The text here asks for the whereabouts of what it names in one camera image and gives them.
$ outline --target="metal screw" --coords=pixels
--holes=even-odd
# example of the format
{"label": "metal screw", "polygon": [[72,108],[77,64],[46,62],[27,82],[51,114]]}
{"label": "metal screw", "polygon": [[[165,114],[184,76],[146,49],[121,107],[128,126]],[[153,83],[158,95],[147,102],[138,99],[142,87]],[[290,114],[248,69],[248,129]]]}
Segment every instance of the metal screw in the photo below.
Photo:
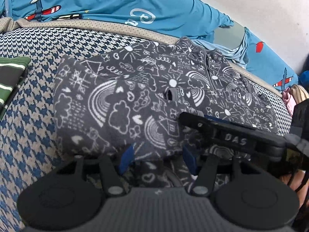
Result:
{"label": "metal screw", "polygon": [[198,195],[203,195],[203,194],[208,193],[208,188],[204,186],[196,186],[193,188],[193,192]]}
{"label": "metal screw", "polygon": [[112,195],[119,195],[123,193],[123,188],[119,186],[112,186],[107,191]]}

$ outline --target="green striped fabric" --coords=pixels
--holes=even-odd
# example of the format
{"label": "green striped fabric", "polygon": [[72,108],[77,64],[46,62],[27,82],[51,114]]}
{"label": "green striped fabric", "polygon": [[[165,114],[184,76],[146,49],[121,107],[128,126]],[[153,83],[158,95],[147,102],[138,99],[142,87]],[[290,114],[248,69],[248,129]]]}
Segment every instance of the green striped fabric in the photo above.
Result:
{"label": "green striped fabric", "polygon": [[0,57],[0,120],[26,77],[29,57]]}

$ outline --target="houndstooth seat cushion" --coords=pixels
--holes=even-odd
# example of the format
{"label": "houndstooth seat cushion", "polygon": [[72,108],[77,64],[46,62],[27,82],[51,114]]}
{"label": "houndstooth seat cushion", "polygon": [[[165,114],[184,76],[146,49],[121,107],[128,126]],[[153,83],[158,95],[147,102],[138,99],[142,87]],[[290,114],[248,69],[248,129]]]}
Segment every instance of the houndstooth seat cushion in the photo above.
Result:
{"label": "houndstooth seat cushion", "polygon": [[[29,56],[29,74],[0,122],[0,231],[23,226],[16,209],[19,193],[61,162],[53,122],[53,80],[63,54],[82,60],[143,39],[68,28],[17,29],[0,37],[0,56]],[[280,135],[290,117],[279,98],[256,85],[274,105]]]}

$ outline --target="blue object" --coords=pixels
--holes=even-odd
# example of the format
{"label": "blue object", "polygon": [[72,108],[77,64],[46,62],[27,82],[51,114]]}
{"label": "blue object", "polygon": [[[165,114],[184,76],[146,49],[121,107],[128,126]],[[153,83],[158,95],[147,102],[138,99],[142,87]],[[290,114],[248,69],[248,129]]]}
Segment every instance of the blue object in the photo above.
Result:
{"label": "blue object", "polygon": [[241,45],[233,50],[224,47],[222,45],[214,44],[207,42],[205,40],[201,39],[193,39],[192,42],[195,43],[196,45],[203,47],[208,50],[214,50],[218,49],[222,52],[222,54],[227,58],[227,59],[232,59],[235,61],[235,63],[243,68],[246,68],[247,63],[249,61],[246,51],[248,49],[248,43],[247,43],[247,38],[248,38],[248,32],[245,31],[243,41]]}
{"label": "blue object", "polygon": [[198,168],[196,157],[194,157],[194,155],[185,146],[182,148],[182,157],[189,169],[190,174],[197,175]]}
{"label": "blue object", "polygon": [[200,0],[0,0],[0,12],[14,20],[116,22],[207,41],[213,41],[217,27],[234,25],[227,15]]}
{"label": "blue object", "polygon": [[298,84],[297,74],[270,47],[245,28],[247,38],[246,70],[261,78],[278,91]]}
{"label": "blue object", "polygon": [[134,149],[131,144],[122,154],[118,166],[118,173],[123,175],[129,168],[129,165],[134,161]]}
{"label": "blue object", "polygon": [[302,74],[300,74],[299,81],[304,88],[309,88],[309,70],[306,70]]}

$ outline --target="circular pad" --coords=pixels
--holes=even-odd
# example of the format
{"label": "circular pad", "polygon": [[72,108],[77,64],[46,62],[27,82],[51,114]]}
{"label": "circular pad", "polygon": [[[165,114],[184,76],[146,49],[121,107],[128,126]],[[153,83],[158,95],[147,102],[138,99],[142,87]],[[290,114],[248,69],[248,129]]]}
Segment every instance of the circular pad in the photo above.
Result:
{"label": "circular pad", "polygon": [[297,215],[296,193],[268,175],[242,175],[215,194],[219,212],[243,228],[271,230],[288,225]]}
{"label": "circular pad", "polygon": [[59,231],[89,221],[98,212],[101,192],[74,175],[45,176],[26,188],[17,201],[26,225]]}

